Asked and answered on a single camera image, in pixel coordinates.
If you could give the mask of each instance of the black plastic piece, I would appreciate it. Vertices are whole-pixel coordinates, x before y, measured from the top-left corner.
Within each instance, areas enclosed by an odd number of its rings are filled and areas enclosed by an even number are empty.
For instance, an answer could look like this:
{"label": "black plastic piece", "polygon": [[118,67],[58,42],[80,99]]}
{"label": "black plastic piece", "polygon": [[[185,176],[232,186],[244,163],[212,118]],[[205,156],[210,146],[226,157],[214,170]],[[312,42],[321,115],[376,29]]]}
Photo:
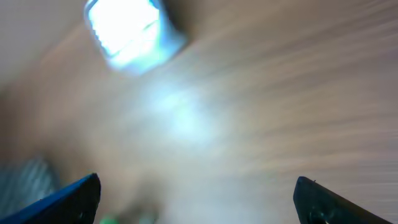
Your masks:
{"label": "black plastic piece", "polygon": [[391,224],[306,177],[299,177],[294,205],[301,224]]}
{"label": "black plastic piece", "polygon": [[0,224],[92,224],[100,197],[100,179],[96,174],[87,175],[0,220]]}

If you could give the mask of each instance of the white light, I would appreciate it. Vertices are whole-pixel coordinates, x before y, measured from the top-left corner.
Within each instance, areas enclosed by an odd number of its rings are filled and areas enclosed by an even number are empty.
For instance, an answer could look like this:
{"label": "white light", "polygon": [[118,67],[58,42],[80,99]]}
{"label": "white light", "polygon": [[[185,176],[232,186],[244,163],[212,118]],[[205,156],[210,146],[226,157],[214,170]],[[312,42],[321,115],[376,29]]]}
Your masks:
{"label": "white light", "polygon": [[159,10],[148,0],[98,0],[88,17],[110,56],[124,49],[129,58],[147,54],[159,35]]}
{"label": "white light", "polygon": [[166,117],[170,131],[179,139],[207,142],[210,125],[197,100],[189,94],[159,94],[154,99],[155,110]]}

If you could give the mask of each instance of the green object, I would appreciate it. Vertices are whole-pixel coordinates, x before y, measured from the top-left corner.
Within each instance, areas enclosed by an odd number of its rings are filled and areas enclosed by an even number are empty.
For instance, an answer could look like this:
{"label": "green object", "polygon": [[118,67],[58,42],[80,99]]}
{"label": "green object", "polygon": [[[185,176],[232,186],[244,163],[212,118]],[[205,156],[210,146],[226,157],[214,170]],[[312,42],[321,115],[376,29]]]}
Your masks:
{"label": "green object", "polygon": [[99,224],[119,224],[119,222],[114,217],[105,217],[99,221]]}

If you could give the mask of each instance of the wooden surface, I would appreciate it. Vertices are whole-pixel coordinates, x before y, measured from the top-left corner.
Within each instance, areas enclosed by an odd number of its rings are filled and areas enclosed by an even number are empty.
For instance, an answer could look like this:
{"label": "wooden surface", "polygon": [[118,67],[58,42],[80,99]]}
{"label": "wooden surface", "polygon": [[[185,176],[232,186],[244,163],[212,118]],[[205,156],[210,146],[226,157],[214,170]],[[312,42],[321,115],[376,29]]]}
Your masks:
{"label": "wooden surface", "polygon": [[304,175],[398,223],[397,1],[169,5],[191,42],[142,77],[82,25],[16,81],[15,155],[99,173],[98,218],[154,191],[161,223],[298,223]]}

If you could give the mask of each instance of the gray striped fabric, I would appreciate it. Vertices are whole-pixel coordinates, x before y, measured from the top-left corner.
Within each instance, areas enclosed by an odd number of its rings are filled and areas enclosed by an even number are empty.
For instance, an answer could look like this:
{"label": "gray striped fabric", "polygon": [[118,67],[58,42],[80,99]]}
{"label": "gray striped fabric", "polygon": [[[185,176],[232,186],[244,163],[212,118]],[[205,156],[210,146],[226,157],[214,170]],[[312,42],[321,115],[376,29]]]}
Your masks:
{"label": "gray striped fabric", "polygon": [[0,166],[0,218],[56,192],[58,186],[58,178],[41,157],[20,167]]}

